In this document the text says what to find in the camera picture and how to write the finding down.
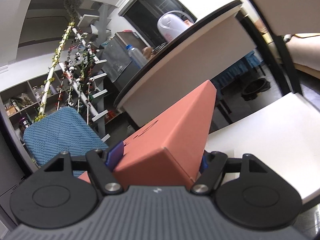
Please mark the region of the pink box lid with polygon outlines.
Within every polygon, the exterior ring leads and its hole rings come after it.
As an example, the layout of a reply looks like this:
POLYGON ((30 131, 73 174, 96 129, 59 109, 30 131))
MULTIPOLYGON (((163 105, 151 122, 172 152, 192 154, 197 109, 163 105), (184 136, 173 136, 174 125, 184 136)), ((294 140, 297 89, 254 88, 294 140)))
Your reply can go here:
POLYGON ((131 185, 185 186, 197 178, 215 106, 209 81, 192 90, 124 141, 113 175, 131 185))

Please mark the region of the blue covered chair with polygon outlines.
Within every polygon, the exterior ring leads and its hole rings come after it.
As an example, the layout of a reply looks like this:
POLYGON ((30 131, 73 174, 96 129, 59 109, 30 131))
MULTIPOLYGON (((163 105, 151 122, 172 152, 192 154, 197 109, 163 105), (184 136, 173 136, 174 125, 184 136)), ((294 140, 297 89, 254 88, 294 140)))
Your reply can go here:
POLYGON ((62 107, 33 123, 24 131, 23 141, 40 167, 62 151, 77 157, 90 150, 108 148, 71 107, 62 107))

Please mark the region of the white decorated staircase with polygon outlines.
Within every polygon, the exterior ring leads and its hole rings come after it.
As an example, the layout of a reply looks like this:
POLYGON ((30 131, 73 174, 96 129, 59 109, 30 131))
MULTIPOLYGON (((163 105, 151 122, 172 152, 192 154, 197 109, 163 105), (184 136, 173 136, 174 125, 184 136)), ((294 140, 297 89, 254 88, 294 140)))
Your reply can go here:
POLYGON ((87 39, 88 33, 76 25, 76 1, 63 0, 63 5, 70 21, 52 58, 35 121, 46 117, 50 86, 55 80, 55 68, 59 67, 62 75, 56 110, 63 105, 75 109, 101 140, 106 142, 111 137, 105 131, 105 122, 110 111, 99 101, 102 101, 107 93, 107 89, 104 88, 104 78, 107 74, 102 70, 107 61, 97 57, 100 50, 87 39))

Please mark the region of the black trash bin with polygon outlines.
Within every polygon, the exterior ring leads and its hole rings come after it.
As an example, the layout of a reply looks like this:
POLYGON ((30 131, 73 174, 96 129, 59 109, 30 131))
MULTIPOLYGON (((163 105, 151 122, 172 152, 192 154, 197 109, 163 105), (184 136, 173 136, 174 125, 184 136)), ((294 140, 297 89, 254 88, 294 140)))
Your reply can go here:
POLYGON ((270 82, 265 78, 259 78, 250 82, 242 91, 241 97, 245 101, 252 101, 258 97, 262 92, 265 92, 271 88, 270 82))

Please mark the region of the grey refrigerator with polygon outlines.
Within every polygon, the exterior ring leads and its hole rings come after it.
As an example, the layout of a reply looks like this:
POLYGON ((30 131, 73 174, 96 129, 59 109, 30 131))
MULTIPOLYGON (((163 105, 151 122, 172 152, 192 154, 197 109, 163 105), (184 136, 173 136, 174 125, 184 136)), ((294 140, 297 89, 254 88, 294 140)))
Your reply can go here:
POLYGON ((147 46, 136 32, 121 31, 116 32, 103 45, 104 50, 101 55, 102 59, 106 59, 103 71, 119 91, 141 69, 141 66, 137 66, 129 56, 126 48, 128 45, 132 45, 140 51, 147 46))

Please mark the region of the clear plastic water bottle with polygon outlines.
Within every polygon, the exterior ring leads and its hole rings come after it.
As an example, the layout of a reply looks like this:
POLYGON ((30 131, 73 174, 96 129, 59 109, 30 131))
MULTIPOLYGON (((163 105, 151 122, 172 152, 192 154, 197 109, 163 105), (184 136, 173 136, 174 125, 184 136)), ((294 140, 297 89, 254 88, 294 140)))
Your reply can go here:
POLYGON ((137 48, 133 47, 132 45, 128 44, 126 46, 127 52, 131 60, 139 67, 143 68, 148 60, 144 57, 142 52, 137 48))

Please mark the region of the white curved dining table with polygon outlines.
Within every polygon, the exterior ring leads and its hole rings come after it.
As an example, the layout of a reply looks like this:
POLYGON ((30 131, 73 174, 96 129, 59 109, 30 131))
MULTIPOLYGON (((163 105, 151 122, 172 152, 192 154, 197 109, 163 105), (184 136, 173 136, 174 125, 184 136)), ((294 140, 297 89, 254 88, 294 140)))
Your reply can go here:
POLYGON ((234 0, 181 33, 138 71, 114 106, 142 127, 242 59, 256 45, 236 19, 241 8, 234 0))

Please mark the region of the small brown figurine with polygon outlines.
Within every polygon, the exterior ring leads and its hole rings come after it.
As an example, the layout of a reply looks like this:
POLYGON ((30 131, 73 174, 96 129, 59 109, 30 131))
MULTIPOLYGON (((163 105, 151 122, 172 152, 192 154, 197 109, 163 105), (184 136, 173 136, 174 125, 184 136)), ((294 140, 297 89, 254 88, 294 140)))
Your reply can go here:
POLYGON ((143 50, 143 56, 147 59, 150 60, 151 58, 154 57, 154 53, 153 53, 153 48, 152 47, 145 47, 143 50))

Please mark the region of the beige sofa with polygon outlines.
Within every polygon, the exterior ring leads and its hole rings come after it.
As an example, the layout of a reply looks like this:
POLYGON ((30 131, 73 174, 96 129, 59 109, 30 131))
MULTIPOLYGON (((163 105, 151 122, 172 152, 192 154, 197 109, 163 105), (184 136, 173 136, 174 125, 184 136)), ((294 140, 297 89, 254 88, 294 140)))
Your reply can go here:
POLYGON ((295 68, 319 79, 319 33, 294 34, 286 46, 295 68))

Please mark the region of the dark window door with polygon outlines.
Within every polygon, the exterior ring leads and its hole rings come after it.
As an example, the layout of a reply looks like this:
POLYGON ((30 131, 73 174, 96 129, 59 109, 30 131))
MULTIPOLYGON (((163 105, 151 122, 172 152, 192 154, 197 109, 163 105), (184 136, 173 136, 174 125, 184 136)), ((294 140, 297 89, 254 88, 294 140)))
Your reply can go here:
POLYGON ((185 12, 195 22, 197 18, 179 0, 133 0, 119 13, 152 47, 166 42, 157 28, 157 22, 166 12, 185 12))

